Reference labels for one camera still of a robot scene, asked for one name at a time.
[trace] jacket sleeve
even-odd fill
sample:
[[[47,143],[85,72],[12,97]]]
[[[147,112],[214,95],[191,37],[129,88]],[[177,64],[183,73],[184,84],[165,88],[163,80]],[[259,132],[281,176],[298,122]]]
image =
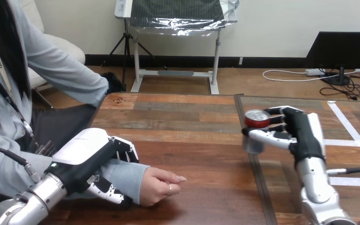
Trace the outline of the jacket sleeve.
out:
[[[51,157],[40,156],[20,151],[20,146],[13,140],[0,135],[0,148],[9,150],[33,165],[37,173],[42,176],[45,169],[52,162]],[[101,167],[97,173],[102,174],[106,179],[122,191],[123,194],[131,197],[136,204],[140,203],[140,187],[147,165],[118,162],[110,160]],[[33,182],[24,168],[14,160],[0,153],[0,194],[13,197],[25,191]],[[93,198],[89,193],[75,193],[68,199]]]
[[[39,175],[52,161],[50,157],[44,157],[20,151],[20,146],[13,140],[0,135],[0,148],[9,150],[31,163]],[[32,184],[31,178],[24,168],[14,160],[0,153],[0,194],[14,196]]]
[[[11,0],[11,5],[28,66],[72,98],[97,106],[108,90],[108,81],[47,40],[29,21],[17,0]]]

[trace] ring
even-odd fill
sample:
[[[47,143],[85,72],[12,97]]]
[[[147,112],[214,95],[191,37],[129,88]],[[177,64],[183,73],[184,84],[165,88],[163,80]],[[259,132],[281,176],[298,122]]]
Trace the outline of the ring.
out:
[[[168,195],[171,195],[172,194],[172,186],[169,184],[169,194]]]

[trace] long black hair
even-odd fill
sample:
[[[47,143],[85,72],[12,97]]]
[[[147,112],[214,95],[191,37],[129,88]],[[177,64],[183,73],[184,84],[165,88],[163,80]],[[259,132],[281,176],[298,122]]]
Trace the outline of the long black hair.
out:
[[[24,52],[8,0],[0,0],[0,57],[16,83],[21,98],[31,96]]]

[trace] black pants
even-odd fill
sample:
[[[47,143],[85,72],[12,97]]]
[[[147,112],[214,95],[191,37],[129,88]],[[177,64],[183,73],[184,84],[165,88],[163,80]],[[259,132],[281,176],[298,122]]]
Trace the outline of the black pants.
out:
[[[80,105],[66,109],[34,110],[31,127],[39,144],[52,141],[57,150],[82,130],[86,129],[96,108],[91,105]],[[36,148],[31,138],[25,136],[16,140],[21,151],[34,153]],[[0,194],[0,202],[10,197]]]

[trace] tripod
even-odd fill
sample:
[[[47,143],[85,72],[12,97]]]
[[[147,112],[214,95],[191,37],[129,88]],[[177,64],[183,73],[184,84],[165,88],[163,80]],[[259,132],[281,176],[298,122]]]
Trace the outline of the tripod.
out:
[[[133,36],[129,33],[128,31],[128,23],[126,23],[126,19],[124,20],[125,23],[125,33],[123,33],[122,38],[119,40],[119,42],[117,43],[117,45],[114,47],[114,49],[111,51],[110,53],[110,57],[112,57],[114,51],[118,48],[118,46],[122,43],[123,40],[125,40],[125,53],[123,53],[123,73],[122,73],[122,84],[124,86],[124,88],[126,89],[126,84],[125,84],[125,72],[126,72],[126,63],[129,59],[131,59],[130,56],[130,44],[129,44],[129,40],[132,39],[133,40]],[[138,42],[139,46],[148,54],[150,55],[150,57],[155,60],[155,57],[152,53],[150,53],[142,44],[140,44],[140,42]],[[160,63],[163,68],[165,70],[168,70],[167,67]]]

